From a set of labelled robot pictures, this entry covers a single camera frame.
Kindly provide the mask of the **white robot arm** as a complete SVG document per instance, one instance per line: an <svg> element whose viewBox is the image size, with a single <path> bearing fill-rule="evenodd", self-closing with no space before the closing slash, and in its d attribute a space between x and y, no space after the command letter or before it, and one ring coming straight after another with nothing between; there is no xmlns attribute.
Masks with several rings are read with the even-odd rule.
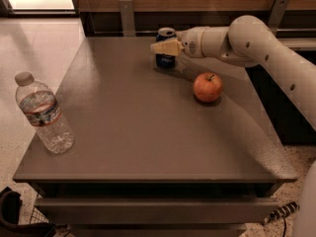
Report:
<svg viewBox="0 0 316 237"><path fill-rule="evenodd" d="M214 57L233 65L260 65L316 129L316 65L278 40L260 19L246 15L228 27L194 27L151 44L155 54Z"/></svg>

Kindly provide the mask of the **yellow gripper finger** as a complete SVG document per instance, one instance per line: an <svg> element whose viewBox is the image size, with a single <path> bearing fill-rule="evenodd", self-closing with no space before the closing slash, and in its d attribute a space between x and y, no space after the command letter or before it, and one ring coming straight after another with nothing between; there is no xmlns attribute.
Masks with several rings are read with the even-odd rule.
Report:
<svg viewBox="0 0 316 237"><path fill-rule="evenodd" d="M152 43L150 49L155 54L178 56L184 47L177 39L166 39Z"/></svg>

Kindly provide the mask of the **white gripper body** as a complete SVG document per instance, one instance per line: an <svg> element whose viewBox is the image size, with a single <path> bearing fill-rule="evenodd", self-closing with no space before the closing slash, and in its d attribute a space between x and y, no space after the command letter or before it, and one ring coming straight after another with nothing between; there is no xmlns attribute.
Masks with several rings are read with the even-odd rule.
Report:
<svg viewBox="0 0 316 237"><path fill-rule="evenodd" d="M177 31L177 39L183 46L183 52L191 58L204 58L201 41L206 27L194 27L185 31Z"/></svg>

